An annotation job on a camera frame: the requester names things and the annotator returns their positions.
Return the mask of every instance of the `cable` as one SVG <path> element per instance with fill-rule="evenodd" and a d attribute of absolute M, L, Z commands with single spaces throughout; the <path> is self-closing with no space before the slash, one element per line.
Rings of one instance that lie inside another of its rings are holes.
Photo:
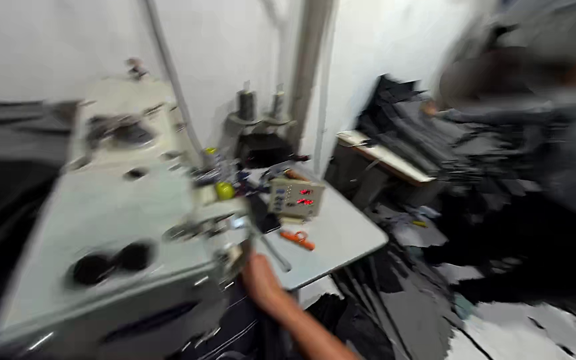
<path fill-rule="evenodd" d="M 328 33 L 326 34 L 326 57 L 321 64 L 321 85 L 319 87 L 319 119 L 317 121 L 317 138 L 315 142 L 315 174 L 321 176 L 319 173 L 321 162 L 321 146 L 323 143 L 323 134 L 326 131 L 326 108 L 328 107 L 328 83 L 330 82 L 330 64 L 332 62 L 332 48 L 335 35 L 335 24 L 337 9 L 339 7 L 339 0 L 331 0 L 332 9 L 327 18 Z"/>
<path fill-rule="evenodd" d="M 152 37 L 157 45 L 157 50 L 159 52 L 159 57 L 164 65 L 164 71 L 170 81 L 172 86 L 172 91 L 175 94 L 175 99 L 177 100 L 177 107 L 181 111 L 181 117 L 185 121 L 186 132 L 188 138 L 190 138 L 190 143 L 197 152 L 197 155 L 201 157 L 202 146 L 197 139 L 195 130 L 192 127 L 190 121 L 190 111 L 188 111 L 188 104 L 184 100 L 184 94 L 181 92 L 181 85 L 179 84 L 179 77 L 177 76 L 177 70 L 171 60 L 170 50 L 166 44 L 166 39 L 164 38 L 163 30 L 161 28 L 161 21 L 159 20 L 159 15 L 157 13 L 157 7 L 153 0 L 143 0 L 143 5 L 148 13 L 148 20 L 150 23 L 150 30 L 152 32 Z"/>

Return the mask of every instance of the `table leg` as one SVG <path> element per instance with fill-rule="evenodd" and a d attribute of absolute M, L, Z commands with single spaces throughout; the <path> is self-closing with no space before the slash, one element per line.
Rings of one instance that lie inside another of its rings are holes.
<path fill-rule="evenodd" d="M 365 209 L 379 195 L 388 178 L 388 174 L 378 167 L 368 170 L 368 173 L 363 176 L 359 191 L 353 197 L 353 204 L 359 210 Z"/>

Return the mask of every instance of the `white sewing machine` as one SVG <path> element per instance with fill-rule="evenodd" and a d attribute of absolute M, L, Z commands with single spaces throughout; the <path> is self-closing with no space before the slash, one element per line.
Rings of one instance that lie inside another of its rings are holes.
<path fill-rule="evenodd" d="M 163 358 L 223 314 L 247 205 L 193 200 L 200 165 L 167 83 L 107 78 L 0 303 L 0 356 Z"/>

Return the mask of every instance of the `vertical pipe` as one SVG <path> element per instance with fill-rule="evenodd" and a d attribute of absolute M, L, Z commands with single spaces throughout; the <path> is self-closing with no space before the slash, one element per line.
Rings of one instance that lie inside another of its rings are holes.
<path fill-rule="evenodd" d="M 201 156 L 202 146 L 197 139 L 195 130 L 192 127 L 190 121 L 190 111 L 188 111 L 188 104 L 184 100 L 184 94 L 181 91 L 181 85 L 179 84 L 179 77 L 177 76 L 177 70 L 172 62 L 172 57 L 170 55 L 170 50 L 164 38 L 163 30 L 161 28 L 161 21 L 159 20 L 159 14 L 157 13 L 157 7 L 154 0 L 142 0 L 145 10 L 148 14 L 148 20 L 150 25 L 150 30 L 152 32 L 152 37 L 157 45 L 157 51 L 159 53 L 159 59 L 164 65 L 164 71 L 170 81 L 172 86 L 172 91 L 175 94 L 175 99 L 177 100 L 177 107 L 181 111 L 181 116 L 183 121 L 185 121 L 186 132 L 190 143 L 192 143 L 193 148 L 197 152 L 197 155 Z"/>

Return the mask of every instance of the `thread spool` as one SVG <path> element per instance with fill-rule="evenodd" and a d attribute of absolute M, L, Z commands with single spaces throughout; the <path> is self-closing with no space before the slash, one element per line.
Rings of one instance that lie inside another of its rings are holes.
<path fill-rule="evenodd" d="M 244 83 L 244 89 L 240 90 L 238 95 L 238 106 L 237 116 L 246 121 L 252 121 L 256 119 L 255 116 L 255 92 L 250 91 L 250 81 Z"/>
<path fill-rule="evenodd" d="M 277 86 L 277 93 L 273 100 L 273 112 L 270 116 L 274 119 L 279 120 L 282 116 L 282 110 L 284 108 L 284 84 L 279 84 Z"/>

